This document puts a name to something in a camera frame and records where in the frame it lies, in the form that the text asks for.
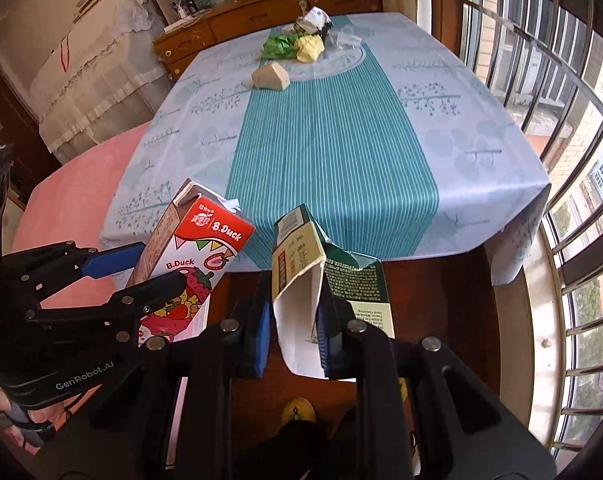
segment strawberry illustration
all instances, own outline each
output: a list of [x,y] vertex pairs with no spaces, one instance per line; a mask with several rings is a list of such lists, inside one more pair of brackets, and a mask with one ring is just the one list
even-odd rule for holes
[[215,275],[214,272],[204,274],[198,267],[181,267],[179,272],[185,274],[186,290],[189,298],[196,296],[198,303],[206,301],[206,298],[212,291],[210,279]]
[[177,303],[172,308],[166,309],[166,317],[169,319],[186,319],[189,317],[188,314],[190,314],[190,311],[183,303]]
[[166,337],[169,341],[174,339],[174,336],[183,332],[190,322],[192,318],[187,317],[185,319],[170,319],[168,316],[161,317],[155,314],[150,314],[148,319],[145,319],[141,322],[141,324],[150,330],[152,335],[162,335]]
[[221,270],[228,263],[228,258],[225,253],[215,253],[208,256],[203,261],[203,266],[208,270]]

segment cardboard box piece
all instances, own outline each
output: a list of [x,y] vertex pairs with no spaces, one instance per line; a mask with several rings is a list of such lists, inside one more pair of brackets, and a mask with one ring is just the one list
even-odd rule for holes
[[290,76],[279,63],[269,63],[252,72],[252,84],[255,88],[285,90],[290,85]]
[[395,336],[377,258],[334,245],[303,204],[279,219],[275,229],[272,307],[281,354],[291,372],[325,378],[315,327],[324,275],[332,294],[349,301],[358,319]]
[[139,344],[153,335],[172,341],[186,330],[254,231],[230,205],[232,202],[191,180],[186,180],[169,203],[126,286],[175,269],[185,274],[187,285],[178,298],[142,318]]

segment red juice box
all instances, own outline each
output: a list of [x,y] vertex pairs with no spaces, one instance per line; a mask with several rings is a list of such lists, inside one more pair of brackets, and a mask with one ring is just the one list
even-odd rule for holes
[[186,180],[150,235],[126,286],[171,270],[186,276],[182,294],[142,318],[139,343],[183,332],[254,231],[222,197]]

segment wooden door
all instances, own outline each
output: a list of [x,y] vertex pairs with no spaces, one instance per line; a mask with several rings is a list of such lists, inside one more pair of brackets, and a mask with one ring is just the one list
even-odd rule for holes
[[14,94],[0,71],[0,144],[13,144],[13,183],[22,199],[61,167],[39,135],[39,125]]

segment light blue tablecloth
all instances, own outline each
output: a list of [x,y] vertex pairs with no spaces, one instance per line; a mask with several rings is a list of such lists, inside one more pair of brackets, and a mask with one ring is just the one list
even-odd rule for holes
[[382,260],[488,242],[493,283],[514,278],[547,174],[466,66],[401,14],[358,14],[360,48],[285,61],[285,92],[253,90],[270,30],[192,62],[140,140],[101,233],[147,240],[186,178],[238,198],[256,233],[230,270],[268,267],[272,224],[305,202],[338,245]]

